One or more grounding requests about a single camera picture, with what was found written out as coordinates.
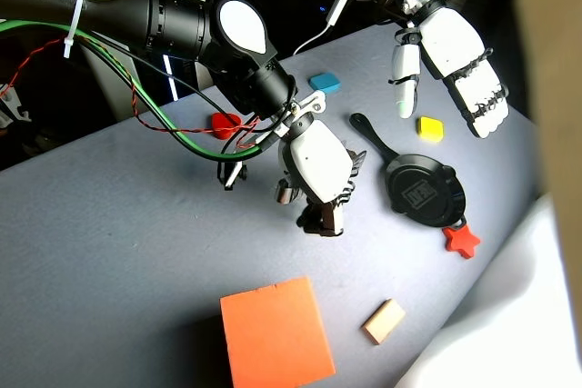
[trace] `robotic hand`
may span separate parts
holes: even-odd
[[[442,79],[471,132],[487,137],[507,117],[507,88],[501,84],[473,26],[444,0],[397,0],[409,17],[396,33],[392,80],[398,113],[408,118],[416,106],[421,52],[431,74]]]
[[[316,220],[318,232],[343,232],[341,206],[353,190],[350,178],[357,165],[337,137],[315,119],[314,114],[326,108],[325,95],[315,92],[302,102],[296,101],[295,81],[275,59],[276,50],[268,40],[265,23],[249,3],[0,0],[0,16],[68,25],[80,1],[80,29],[106,35],[130,47],[194,59],[209,68],[218,88],[238,111],[255,113],[263,120],[277,120],[275,127],[257,138],[256,143],[260,153],[282,140],[280,161],[286,180],[279,185],[279,201],[287,203],[302,191],[320,214]]]

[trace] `orange box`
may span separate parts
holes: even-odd
[[[336,373],[307,277],[220,299],[235,388],[296,388]]]

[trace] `table surface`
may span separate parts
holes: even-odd
[[[224,192],[215,164],[136,120],[0,173],[0,384],[228,385],[219,298],[307,275],[337,371],[309,386],[393,386],[538,187],[535,127],[516,111],[476,139],[425,70],[416,114],[443,120],[445,139],[423,142],[415,120],[398,118],[387,83],[395,31],[374,26],[283,62],[300,95],[309,93],[312,75],[340,79],[321,118],[348,148],[368,150],[340,237],[296,227],[305,201],[275,203],[276,147],[249,163],[248,180]],[[194,96],[166,107],[190,127],[204,125],[211,110]],[[366,114],[398,152],[456,168],[468,223],[482,240],[475,258],[447,252],[439,229],[390,211],[382,160],[349,125],[353,112]],[[210,135],[197,139],[220,146]],[[375,346],[360,326],[388,298],[406,318]]]

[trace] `zip tie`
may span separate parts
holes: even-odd
[[[75,36],[76,27],[79,24],[79,18],[81,17],[81,8],[83,8],[83,0],[76,0],[75,11],[73,12],[73,20],[71,21],[71,26],[69,27],[69,33],[65,38],[65,53],[63,56],[68,58],[71,54],[71,47],[73,46],[73,37]]]

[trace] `cast iron skillet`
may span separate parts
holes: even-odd
[[[465,221],[465,192],[455,169],[422,154],[397,154],[382,142],[363,114],[352,114],[349,123],[382,154],[386,190],[395,212],[433,227]]]

